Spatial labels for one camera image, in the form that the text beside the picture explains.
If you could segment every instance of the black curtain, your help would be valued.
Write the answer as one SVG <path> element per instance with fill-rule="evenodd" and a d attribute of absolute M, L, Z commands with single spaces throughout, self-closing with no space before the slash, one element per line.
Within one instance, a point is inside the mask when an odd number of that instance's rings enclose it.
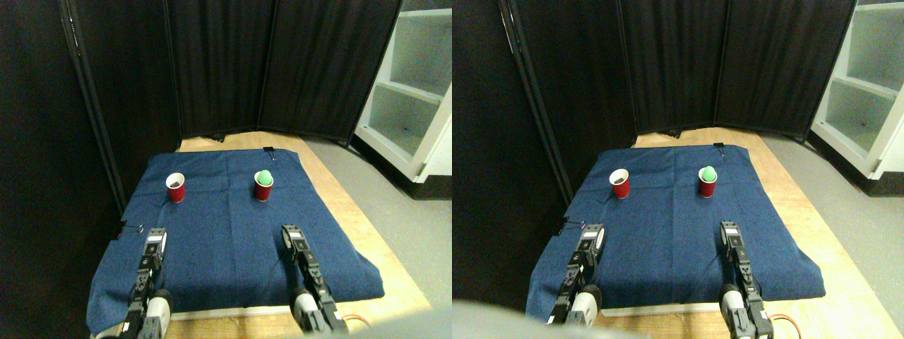
<path fill-rule="evenodd" d="M 182 137 L 254 130 L 272 1 L 169 1 Z"/>
<path fill-rule="evenodd" d="M 452 297 L 524 310 L 531 272 L 565 201 L 496 1 L 453 11 L 456 166 Z"/>
<path fill-rule="evenodd" d="M 854 0 L 733 0 L 715 124 L 804 137 Z"/>
<path fill-rule="evenodd" d="M 150 157 L 179 147 L 165 2 L 70 0 L 84 73 L 125 198 Z"/>
<path fill-rule="evenodd" d="M 712 125 L 727 2 L 621 2 L 639 134 Z"/>
<path fill-rule="evenodd" d="M 259 127 L 348 141 L 399 5 L 279 1 Z"/>
<path fill-rule="evenodd" d="M 0 328 L 87 337 L 92 272 L 118 224 L 57 2 L 0 5 Z"/>
<path fill-rule="evenodd" d="M 540 93 L 535 107 L 548 119 L 570 200 L 599 152 L 636 140 L 618 3 L 510 4 L 513 32 L 523 34 L 524 64 L 532 67 L 528 78 Z"/>

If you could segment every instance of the red cup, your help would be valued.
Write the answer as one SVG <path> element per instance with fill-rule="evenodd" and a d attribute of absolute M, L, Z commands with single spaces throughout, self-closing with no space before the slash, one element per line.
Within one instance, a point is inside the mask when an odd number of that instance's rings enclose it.
<path fill-rule="evenodd" d="M 616 192 L 618 199 L 625 199 L 628 193 L 631 193 L 631 184 L 627 179 L 627 170 L 619 168 L 609 175 L 609 183 L 612 184 L 612 190 Z"/>
<path fill-rule="evenodd" d="M 270 188 L 273 187 L 273 183 L 276 182 L 274 179 L 268 185 L 260 184 L 258 181 L 258 176 L 260 176 L 260 172 L 254 174 L 254 196 L 258 198 L 258 200 L 265 202 L 270 197 Z"/>
<path fill-rule="evenodd" d="M 716 173 L 716 178 L 712 179 L 711 182 L 707 182 L 703 180 L 703 170 L 706 167 L 700 169 L 700 172 L 697 172 L 697 177 L 700 178 L 700 195 L 704 198 L 709 198 L 712 196 L 712 192 L 716 190 L 716 180 L 719 180 L 719 174 Z"/>
<path fill-rule="evenodd" d="M 170 200 L 181 202 L 185 199 L 185 175 L 173 173 L 166 177 L 166 189 L 169 190 Z"/>

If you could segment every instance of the wooden table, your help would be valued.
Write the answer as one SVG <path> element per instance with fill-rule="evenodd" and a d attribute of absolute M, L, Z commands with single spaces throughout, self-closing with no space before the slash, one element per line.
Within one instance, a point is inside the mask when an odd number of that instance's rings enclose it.
<path fill-rule="evenodd" d="M 804 192 L 754 132 L 704 128 L 682 133 L 680 139 L 647 134 L 635 147 L 691 146 L 725 143 L 747 148 L 766 194 L 791 232 L 797 246 L 823 271 L 825 297 L 766 302 L 766 311 L 794 318 L 807 338 L 901 338 L 885 308 L 841 243 Z M 719 312 L 604 317 L 597 325 L 650 334 L 654 338 L 727 338 Z M 776 321 L 776 339 L 796 338 L 786 321 Z"/>
<path fill-rule="evenodd" d="M 255 149 L 263 146 L 284 148 L 298 153 L 301 165 L 314 184 L 317 194 L 324 200 L 336 221 L 348 235 L 354 247 L 380 269 L 386 296 L 379 299 L 338 304 L 343 315 L 357 314 L 371 323 L 429 310 L 430 303 L 424 297 L 408 271 L 383 238 L 367 220 L 358 205 L 326 169 L 320 159 L 300 137 L 269 132 L 251 132 L 226 136 L 224 143 L 200 137 L 185 139 L 180 152 L 222 151 L 231 149 Z M 364 328 L 360 322 L 348 321 L 351 332 Z M 229 316 L 201 320 L 173 321 L 166 332 L 166 339 L 177 338 L 285 338 L 302 335 L 292 315 Z"/>

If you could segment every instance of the dark wall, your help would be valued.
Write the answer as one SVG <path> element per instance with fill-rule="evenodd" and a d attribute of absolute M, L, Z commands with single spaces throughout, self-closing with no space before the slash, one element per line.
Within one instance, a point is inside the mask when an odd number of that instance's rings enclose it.
<path fill-rule="evenodd" d="M 179 147 L 179 116 L 163 1 L 71 3 L 125 197 L 151 156 Z"/>
<path fill-rule="evenodd" d="M 168 1 L 182 136 L 255 129 L 273 1 Z"/>
<path fill-rule="evenodd" d="M 638 133 L 711 125 L 727 0 L 621 4 Z"/>
<path fill-rule="evenodd" d="M 260 128 L 347 141 L 400 1 L 280 1 Z"/>
<path fill-rule="evenodd" d="M 512 3 L 575 192 L 599 152 L 636 140 L 617 2 Z"/>
<path fill-rule="evenodd" d="M 496 1 L 453 11 L 452 297 L 524 310 L 531 272 L 565 212 Z"/>
<path fill-rule="evenodd" d="M 803 137 L 854 5 L 854 0 L 733 0 L 716 125 Z"/>
<path fill-rule="evenodd" d="M 56 2 L 0 5 L 4 337 L 77 338 L 118 223 Z"/>

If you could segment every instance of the green egg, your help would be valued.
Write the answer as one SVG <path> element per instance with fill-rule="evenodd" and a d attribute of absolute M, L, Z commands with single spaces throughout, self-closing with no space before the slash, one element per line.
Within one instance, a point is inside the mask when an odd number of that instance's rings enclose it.
<path fill-rule="evenodd" d="M 258 182 L 264 186 L 273 184 L 273 175 L 270 174 L 270 171 L 268 170 L 260 171 L 260 174 L 258 174 Z"/>
<path fill-rule="evenodd" d="M 706 166 L 703 168 L 703 181 L 711 182 L 713 180 L 716 180 L 716 170 L 712 166 Z"/>

